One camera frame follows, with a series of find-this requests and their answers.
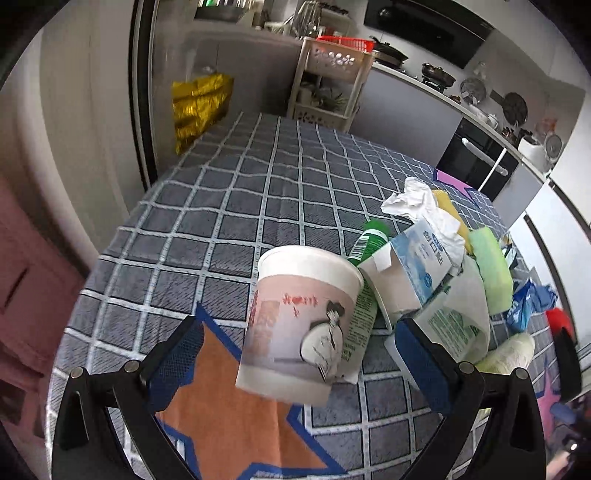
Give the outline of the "blue plastic bag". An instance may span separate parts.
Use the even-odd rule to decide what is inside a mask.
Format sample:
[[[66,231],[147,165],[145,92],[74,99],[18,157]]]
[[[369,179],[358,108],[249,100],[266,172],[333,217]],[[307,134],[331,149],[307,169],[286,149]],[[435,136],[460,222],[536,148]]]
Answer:
[[[540,285],[528,279],[515,291],[506,315],[506,324],[516,333],[525,332],[534,314],[542,314],[555,307],[558,299],[550,285]]]

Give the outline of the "yellow plastic bag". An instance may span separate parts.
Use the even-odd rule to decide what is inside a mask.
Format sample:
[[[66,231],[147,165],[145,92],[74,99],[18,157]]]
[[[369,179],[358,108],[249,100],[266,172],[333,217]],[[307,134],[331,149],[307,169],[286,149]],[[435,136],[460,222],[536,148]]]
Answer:
[[[211,73],[171,86],[175,152],[181,155],[228,114],[235,79]]]

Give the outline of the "grey checked tablecloth with stars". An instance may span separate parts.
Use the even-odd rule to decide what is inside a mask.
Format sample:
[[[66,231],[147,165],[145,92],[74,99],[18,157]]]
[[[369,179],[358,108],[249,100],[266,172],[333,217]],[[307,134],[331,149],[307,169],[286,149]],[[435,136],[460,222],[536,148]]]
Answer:
[[[49,387],[51,464],[71,371],[111,373],[141,361],[192,316],[204,326],[192,381],[156,418],[194,479],[405,479],[443,420],[394,343],[398,322],[411,313],[388,330],[378,305],[359,381],[337,377],[325,406],[252,394],[235,380],[260,257],[301,245],[348,260],[373,219],[395,238],[415,223],[381,205],[404,191],[407,177],[447,192],[469,232],[489,227],[498,241],[486,196],[368,140],[265,114],[240,114],[200,137],[117,229],[80,292]],[[519,264],[498,243],[514,282]],[[545,441],[556,377],[534,374],[532,363],[552,364],[552,340],[547,325],[529,334],[535,352],[525,370]],[[446,479],[464,479],[490,412],[479,411]],[[154,479],[119,411],[109,415],[136,479]]]

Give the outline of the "yellow sponge far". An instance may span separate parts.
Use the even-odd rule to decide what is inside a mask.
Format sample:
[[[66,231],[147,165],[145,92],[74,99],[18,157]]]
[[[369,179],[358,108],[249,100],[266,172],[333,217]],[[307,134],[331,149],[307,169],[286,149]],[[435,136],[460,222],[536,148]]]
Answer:
[[[449,194],[443,190],[433,190],[432,193],[438,203],[438,206],[451,214],[456,220],[460,222],[458,234],[465,240],[465,249],[467,253],[472,255],[473,247],[469,239],[469,229],[462,217],[459,215],[456,207],[453,205]]]

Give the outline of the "crumpled white paper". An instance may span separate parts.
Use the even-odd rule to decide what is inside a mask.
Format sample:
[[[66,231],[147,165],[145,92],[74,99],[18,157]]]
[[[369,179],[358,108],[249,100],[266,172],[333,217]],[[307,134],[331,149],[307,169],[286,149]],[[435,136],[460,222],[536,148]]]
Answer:
[[[407,177],[404,191],[388,197],[381,210],[389,215],[405,217],[413,223],[425,220],[450,258],[451,274],[457,275],[467,253],[465,240],[458,234],[460,222],[438,206],[432,191],[424,181]]]

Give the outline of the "white stick vacuum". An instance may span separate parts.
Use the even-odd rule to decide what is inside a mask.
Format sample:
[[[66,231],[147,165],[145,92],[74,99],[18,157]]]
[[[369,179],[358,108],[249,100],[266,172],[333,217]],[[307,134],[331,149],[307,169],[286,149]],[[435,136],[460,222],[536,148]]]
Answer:
[[[497,159],[493,160],[488,154],[479,149],[467,138],[462,138],[462,144],[471,154],[475,155],[481,162],[484,162],[490,167],[489,172],[487,173],[486,177],[484,178],[484,180],[478,188],[479,192],[481,192],[483,188],[487,185],[494,173],[498,173],[503,177],[507,177],[509,175],[508,170],[501,166],[501,162],[507,153],[506,148],[503,148]]]

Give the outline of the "black built-in oven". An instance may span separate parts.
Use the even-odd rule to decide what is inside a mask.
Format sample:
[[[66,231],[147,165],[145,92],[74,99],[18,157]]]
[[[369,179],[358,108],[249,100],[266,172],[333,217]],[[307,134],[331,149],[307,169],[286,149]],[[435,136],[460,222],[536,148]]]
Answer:
[[[464,182],[473,189],[478,190],[490,167],[484,162],[481,162],[463,146],[463,137],[470,140],[493,160],[497,159],[504,147],[475,124],[466,119],[461,120],[437,168]],[[481,191],[491,201],[497,198],[511,179],[512,174],[518,166],[518,160],[507,150],[501,166],[508,170],[509,175],[503,177],[498,173],[494,173]]]

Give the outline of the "black hanging pan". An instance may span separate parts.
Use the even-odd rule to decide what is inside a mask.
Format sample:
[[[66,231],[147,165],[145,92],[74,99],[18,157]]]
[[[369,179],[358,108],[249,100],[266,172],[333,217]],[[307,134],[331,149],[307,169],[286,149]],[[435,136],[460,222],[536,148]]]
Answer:
[[[525,125],[529,111],[525,99],[520,94],[509,92],[501,95],[496,90],[492,90],[489,97],[502,108],[509,127],[521,128]]]

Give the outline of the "green sponge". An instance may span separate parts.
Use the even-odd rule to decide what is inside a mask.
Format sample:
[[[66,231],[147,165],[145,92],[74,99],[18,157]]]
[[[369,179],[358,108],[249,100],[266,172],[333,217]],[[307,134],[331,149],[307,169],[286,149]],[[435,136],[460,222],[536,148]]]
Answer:
[[[508,311],[513,280],[496,237],[489,227],[482,227],[469,232],[469,241],[483,281],[489,315]]]

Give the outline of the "white rice cooker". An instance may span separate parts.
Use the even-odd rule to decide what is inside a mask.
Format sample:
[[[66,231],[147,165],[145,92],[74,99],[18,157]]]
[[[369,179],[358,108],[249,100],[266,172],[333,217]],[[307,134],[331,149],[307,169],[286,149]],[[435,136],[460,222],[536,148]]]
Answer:
[[[553,132],[547,134],[543,141],[538,141],[529,135],[524,136],[518,146],[522,155],[542,174],[554,168],[562,149],[562,139]]]

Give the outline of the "white refrigerator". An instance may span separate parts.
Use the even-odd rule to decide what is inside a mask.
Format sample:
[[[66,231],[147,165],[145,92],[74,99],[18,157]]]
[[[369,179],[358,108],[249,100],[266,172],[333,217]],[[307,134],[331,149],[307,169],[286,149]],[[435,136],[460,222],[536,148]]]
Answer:
[[[510,232],[528,270],[558,294],[582,335],[590,329],[590,106],[556,166],[540,180],[520,166],[510,185]]]

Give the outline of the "metal steamer rack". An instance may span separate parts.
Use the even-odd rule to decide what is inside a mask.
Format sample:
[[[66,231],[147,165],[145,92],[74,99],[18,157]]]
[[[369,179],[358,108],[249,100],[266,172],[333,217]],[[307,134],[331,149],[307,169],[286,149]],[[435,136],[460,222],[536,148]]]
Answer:
[[[460,95],[470,105],[478,105],[487,98],[487,89],[482,80],[469,77],[462,81]]]

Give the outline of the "red plastic basket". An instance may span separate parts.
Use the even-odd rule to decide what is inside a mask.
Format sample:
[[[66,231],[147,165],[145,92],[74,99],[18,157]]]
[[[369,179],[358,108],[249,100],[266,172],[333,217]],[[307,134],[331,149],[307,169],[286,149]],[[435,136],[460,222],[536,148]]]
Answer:
[[[330,36],[322,35],[318,36],[318,41],[329,42],[332,44],[342,45],[351,49],[361,51],[363,53],[372,53],[374,50],[375,43],[373,40],[366,40],[356,37],[342,37],[342,36]]]

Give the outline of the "white green printed wrapper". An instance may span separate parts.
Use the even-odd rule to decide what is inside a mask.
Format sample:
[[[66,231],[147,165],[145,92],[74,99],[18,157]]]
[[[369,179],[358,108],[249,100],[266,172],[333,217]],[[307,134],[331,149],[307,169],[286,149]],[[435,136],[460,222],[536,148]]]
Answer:
[[[457,361],[473,364],[489,349],[490,318],[484,285],[476,261],[465,255],[461,271],[411,317],[429,340]]]

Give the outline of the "black wok left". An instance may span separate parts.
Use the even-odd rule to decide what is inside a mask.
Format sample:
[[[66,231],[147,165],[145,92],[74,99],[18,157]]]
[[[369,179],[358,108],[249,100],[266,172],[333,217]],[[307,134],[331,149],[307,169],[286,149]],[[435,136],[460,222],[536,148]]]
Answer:
[[[374,42],[373,52],[377,63],[398,70],[403,68],[408,56],[394,48],[390,43],[382,42],[375,36],[370,36],[370,40]]]

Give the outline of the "light green plastic bag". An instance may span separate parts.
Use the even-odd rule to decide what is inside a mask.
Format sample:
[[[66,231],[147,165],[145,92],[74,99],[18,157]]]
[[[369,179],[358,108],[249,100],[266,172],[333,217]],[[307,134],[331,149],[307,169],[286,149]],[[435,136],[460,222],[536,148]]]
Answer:
[[[490,351],[476,364],[484,373],[510,375],[514,369],[528,369],[535,352],[534,338],[527,332],[515,334]]]

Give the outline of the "green label plastic bottle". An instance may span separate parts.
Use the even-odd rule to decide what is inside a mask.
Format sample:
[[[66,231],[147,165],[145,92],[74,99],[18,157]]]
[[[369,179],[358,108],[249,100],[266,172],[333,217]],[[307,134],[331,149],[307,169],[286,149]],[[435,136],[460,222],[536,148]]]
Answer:
[[[363,226],[363,233],[353,243],[349,251],[349,262],[358,267],[385,246],[389,240],[388,226],[378,219],[370,220]],[[356,384],[359,381],[363,356],[370,341],[377,313],[378,304],[375,295],[367,281],[363,281],[363,287],[356,297],[355,310],[349,322],[349,332],[342,348],[342,359],[337,373],[339,380],[349,384]]]

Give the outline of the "black wok right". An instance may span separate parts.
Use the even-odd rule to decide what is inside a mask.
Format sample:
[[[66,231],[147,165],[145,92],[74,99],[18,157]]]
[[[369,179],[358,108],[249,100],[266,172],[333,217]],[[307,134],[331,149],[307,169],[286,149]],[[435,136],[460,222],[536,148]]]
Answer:
[[[442,67],[424,63],[422,65],[422,82],[439,92],[444,92],[455,84],[456,78],[447,73]]]

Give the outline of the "white blue milk carton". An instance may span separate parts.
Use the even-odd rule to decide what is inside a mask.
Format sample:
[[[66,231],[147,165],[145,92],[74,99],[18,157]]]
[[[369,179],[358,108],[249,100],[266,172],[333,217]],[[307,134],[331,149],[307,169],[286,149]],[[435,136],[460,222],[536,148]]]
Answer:
[[[385,319],[386,328],[429,301],[452,269],[428,222],[421,220],[359,265]]]

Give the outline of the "cream storage trolley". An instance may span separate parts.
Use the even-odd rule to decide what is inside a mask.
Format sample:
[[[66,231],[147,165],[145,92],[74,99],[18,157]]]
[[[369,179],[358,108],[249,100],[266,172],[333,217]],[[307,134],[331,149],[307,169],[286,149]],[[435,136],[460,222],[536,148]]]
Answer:
[[[342,132],[353,124],[374,52],[304,39],[297,61],[287,117]]]

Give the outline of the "black wok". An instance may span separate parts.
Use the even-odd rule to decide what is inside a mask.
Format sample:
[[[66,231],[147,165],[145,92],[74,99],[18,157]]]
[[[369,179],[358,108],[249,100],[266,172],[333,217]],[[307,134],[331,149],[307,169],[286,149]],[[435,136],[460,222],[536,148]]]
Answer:
[[[424,63],[422,65],[422,82],[439,92],[444,92],[455,84],[456,78],[447,73],[442,67]]]
[[[370,36],[370,40],[374,42],[373,52],[377,63],[398,70],[403,68],[408,56],[394,48],[390,43],[382,42],[375,36]]]

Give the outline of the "black bin with red lid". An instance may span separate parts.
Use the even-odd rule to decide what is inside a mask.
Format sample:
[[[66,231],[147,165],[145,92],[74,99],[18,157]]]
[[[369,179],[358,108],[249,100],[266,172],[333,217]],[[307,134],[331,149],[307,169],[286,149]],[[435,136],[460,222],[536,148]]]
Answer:
[[[582,375],[576,351],[576,335],[570,317],[560,308],[545,312],[550,327],[560,378],[561,400],[568,402],[582,391]]]

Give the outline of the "pink printed paper cup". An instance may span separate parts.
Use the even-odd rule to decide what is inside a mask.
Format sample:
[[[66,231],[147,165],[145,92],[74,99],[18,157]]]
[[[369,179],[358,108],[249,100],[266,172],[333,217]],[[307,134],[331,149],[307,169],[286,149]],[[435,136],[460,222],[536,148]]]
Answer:
[[[322,249],[270,249],[257,263],[235,386],[293,404],[325,406],[363,276]]]

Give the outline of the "black range hood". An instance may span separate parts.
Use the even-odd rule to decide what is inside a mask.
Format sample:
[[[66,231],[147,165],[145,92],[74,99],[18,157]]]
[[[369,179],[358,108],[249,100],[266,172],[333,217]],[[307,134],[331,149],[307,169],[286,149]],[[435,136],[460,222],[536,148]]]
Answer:
[[[464,68],[495,28],[455,1],[368,2],[363,25],[419,45]]]

